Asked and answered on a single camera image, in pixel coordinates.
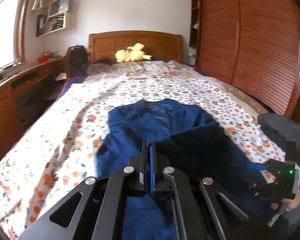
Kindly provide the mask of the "person right hand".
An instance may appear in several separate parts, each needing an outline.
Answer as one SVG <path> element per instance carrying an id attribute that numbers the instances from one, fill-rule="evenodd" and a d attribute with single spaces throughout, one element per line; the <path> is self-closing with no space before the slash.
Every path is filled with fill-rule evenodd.
<path id="1" fill-rule="evenodd" d="M 286 212 L 297 210 L 300 213 L 300 189 L 297 189 L 294 199 L 283 198 L 281 202 L 286 204 Z"/>

